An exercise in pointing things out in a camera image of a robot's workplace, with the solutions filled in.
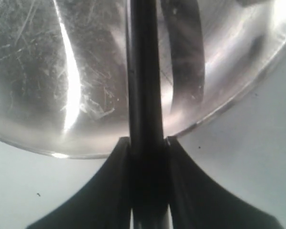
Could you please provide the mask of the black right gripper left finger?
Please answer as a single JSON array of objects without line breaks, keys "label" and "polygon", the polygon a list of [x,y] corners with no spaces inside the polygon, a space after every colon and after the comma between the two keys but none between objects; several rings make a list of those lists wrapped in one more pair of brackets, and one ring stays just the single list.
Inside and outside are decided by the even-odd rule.
[{"label": "black right gripper left finger", "polygon": [[128,229],[129,139],[122,137],[108,159],[68,201],[29,225],[30,229]]}]

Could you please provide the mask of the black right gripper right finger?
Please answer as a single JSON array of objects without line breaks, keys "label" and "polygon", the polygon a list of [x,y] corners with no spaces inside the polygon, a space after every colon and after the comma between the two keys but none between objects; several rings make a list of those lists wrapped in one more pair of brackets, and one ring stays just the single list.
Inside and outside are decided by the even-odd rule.
[{"label": "black right gripper right finger", "polygon": [[272,215],[211,179],[175,137],[167,138],[170,197],[175,229],[281,229]]}]

